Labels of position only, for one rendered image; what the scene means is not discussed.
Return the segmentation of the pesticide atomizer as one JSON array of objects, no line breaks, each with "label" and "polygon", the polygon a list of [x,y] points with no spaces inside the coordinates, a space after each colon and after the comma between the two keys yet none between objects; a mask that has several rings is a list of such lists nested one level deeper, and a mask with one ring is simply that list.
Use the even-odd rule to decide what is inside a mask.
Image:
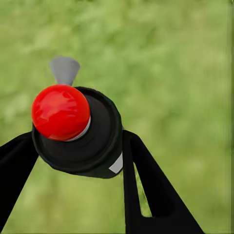
[{"label": "pesticide atomizer", "polygon": [[57,85],[43,89],[31,109],[32,139],[52,168],[78,176],[113,178],[123,170],[121,115],[102,92],[72,87],[80,69],[70,56],[49,63]]}]

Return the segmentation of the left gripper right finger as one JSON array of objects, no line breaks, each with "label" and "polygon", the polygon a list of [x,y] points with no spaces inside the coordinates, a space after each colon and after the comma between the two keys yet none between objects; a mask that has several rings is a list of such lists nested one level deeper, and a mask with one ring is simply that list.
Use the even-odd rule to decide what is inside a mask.
[{"label": "left gripper right finger", "polygon": [[[127,130],[122,158],[126,234],[204,234],[141,138]],[[141,214],[134,162],[153,217]]]}]

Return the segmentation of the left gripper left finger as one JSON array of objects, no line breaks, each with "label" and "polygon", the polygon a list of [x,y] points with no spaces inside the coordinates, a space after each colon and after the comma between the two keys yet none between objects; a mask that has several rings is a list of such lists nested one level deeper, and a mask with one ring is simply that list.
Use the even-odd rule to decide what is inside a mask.
[{"label": "left gripper left finger", "polygon": [[38,157],[32,131],[0,147],[0,233]]}]

